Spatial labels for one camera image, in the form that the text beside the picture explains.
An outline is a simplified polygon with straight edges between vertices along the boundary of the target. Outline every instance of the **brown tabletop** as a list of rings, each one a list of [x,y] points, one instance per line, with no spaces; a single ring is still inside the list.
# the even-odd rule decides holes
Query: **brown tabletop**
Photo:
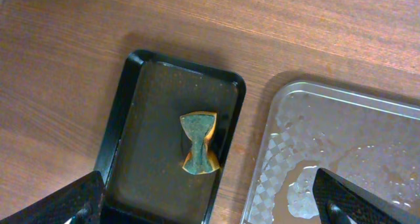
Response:
[[[3,0],[0,219],[93,169],[126,56],[239,73],[212,214],[238,223],[274,93],[293,79],[420,98],[420,0]]]

